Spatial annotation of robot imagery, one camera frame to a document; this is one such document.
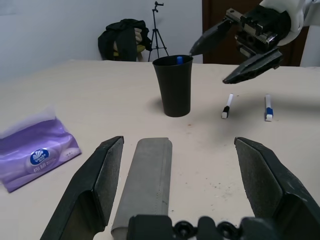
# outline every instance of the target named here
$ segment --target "tissue pack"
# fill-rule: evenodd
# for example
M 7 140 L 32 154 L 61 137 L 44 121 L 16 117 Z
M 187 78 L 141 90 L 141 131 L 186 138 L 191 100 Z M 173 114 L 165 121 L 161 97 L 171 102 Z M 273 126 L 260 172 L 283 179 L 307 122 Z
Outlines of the tissue pack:
M 0 181 L 12 192 L 80 153 L 55 116 L 29 118 L 0 136 Z

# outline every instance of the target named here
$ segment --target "white wall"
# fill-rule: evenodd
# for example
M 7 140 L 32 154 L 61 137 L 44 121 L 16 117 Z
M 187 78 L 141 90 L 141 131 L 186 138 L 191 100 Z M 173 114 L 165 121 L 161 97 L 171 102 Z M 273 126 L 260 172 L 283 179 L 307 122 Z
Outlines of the white wall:
M 100 60 L 98 37 L 107 25 L 124 18 L 144 20 L 152 36 L 153 0 L 14 0 L 14 4 L 16 14 L 0 16 L 0 81 L 70 59 Z M 188 54 L 202 34 L 201 2 L 165 0 L 158 9 L 157 27 L 169 54 Z M 143 53 L 145 61 L 148 53 Z M 156 51 L 151 57 L 156 58 Z M 194 62 L 202 63 L 202 56 Z
M 0 81 L 69 59 L 101 59 L 98 37 L 125 0 L 15 0 L 0 16 Z
M 310 26 L 300 66 L 320 67 L 320 26 Z

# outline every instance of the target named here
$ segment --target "wooden door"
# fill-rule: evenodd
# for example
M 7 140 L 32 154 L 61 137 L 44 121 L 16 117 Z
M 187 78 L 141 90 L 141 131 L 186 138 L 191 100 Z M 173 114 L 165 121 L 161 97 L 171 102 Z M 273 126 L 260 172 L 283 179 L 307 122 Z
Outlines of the wooden door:
M 230 8 L 245 14 L 254 9 L 261 0 L 202 0 L 202 30 L 205 32 L 212 26 L 221 22 Z M 282 66 L 300 66 L 302 54 L 305 48 L 309 27 L 304 27 L 300 35 L 291 43 L 280 47 L 284 56 Z M 235 34 L 237 27 L 234 26 L 228 36 L 211 52 L 203 55 L 204 64 L 234 64 L 242 63 L 246 58 L 236 49 Z

